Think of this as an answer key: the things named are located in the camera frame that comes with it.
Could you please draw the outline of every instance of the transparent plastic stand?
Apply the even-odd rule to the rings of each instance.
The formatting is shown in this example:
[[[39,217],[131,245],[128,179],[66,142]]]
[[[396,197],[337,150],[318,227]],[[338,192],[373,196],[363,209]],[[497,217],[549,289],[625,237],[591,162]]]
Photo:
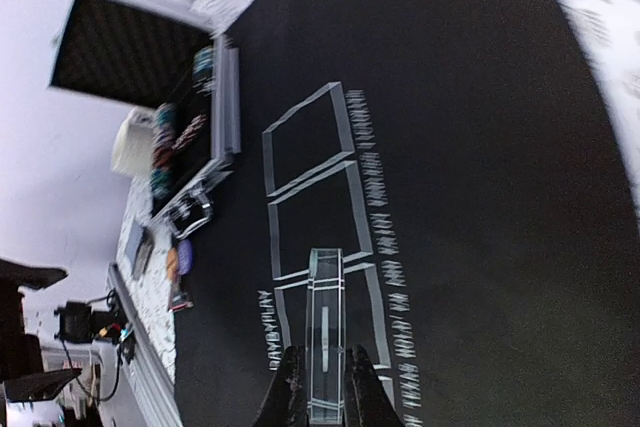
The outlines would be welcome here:
[[[307,286],[309,425],[342,425],[345,292],[341,249],[312,249]]]

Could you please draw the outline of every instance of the purple chip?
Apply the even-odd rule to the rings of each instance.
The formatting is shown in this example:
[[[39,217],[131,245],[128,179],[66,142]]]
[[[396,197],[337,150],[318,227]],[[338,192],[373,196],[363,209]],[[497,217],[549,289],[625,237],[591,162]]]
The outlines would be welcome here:
[[[193,247],[188,239],[178,244],[178,272],[186,275],[191,270],[193,264]]]

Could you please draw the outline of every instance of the cable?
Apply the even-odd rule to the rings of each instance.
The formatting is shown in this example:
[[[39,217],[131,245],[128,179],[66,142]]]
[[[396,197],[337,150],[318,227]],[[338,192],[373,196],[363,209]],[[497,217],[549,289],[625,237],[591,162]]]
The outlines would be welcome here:
[[[97,302],[102,302],[103,300],[106,300],[107,302],[109,301],[109,299],[112,299],[113,297],[116,296],[116,291],[115,290],[111,290],[107,295],[105,295],[104,297],[99,297],[97,299],[93,299],[93,300],[89,300],[88,302],[84,302],[87,305],[91,305],[91,304],[95,304]]]
[[[69,349],[67,349],[67,344],[62,339],[60,339],[60,342],[62,343],[62,348],[64,349],[64,353],[67,355],[67,360],[69,361],[69,367],[72,367],[73,360],[71,360],[71,354],[69,353]],[[118,357],[116,360],[116,382],[113,385],[113,390],[111,391],[111,393],[107,395],[105,398],[101,399],[100,397],[94,396],[91,392],[89,392],[85,388],[84,385],[82,385],[82,382],[80,382],[80,380],[78,380],[77,377],[75,378],[75,381],[80,386],[80,389],[82,390],[82,392],[84,392],[87,397],[89,397],[91,400],[93,400],[96,403],[109,402],[116,395],[116,391],[118,390],[118,384],[120,383],[120,368],[122,367],[122,348],[120,345],[118,345],[117,356]]]

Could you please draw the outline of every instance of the white container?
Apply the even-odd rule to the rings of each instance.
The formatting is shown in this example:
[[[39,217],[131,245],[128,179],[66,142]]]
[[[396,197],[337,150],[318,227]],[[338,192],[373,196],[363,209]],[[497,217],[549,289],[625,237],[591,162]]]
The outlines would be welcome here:
[[[111,154],[111,170],[128,177],[149,177],[153,163],[154,111],[136,107],[120,126]]]

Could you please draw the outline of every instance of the poker chip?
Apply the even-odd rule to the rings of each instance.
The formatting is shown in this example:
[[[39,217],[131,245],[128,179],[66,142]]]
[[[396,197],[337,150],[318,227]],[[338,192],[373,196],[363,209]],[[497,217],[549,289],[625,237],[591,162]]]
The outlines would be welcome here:
[[[187,239],[178,244],[178,271],[180,275],[188,274],[193,265],[193,246]]]
[[[174,153],[178,153],[184,150],[185,148],[187,148],[189,144],[193,142],[193,139],[195,139],[198,136],[198,134],[202,130],[202,127],[204,127],[204,124],[206,121],[207,121],[206,115],[204,114],[196,115],[193,118],[193,120],[191,120],[191,122],[189,123],[187,128],[184,130],[184,132],[182,132],[178,140],[176,140],[175,143],[173,144]]]
[[[193,86],[198,92],[211,93],[214,85],[215,49],[205,47],[193,58]]]

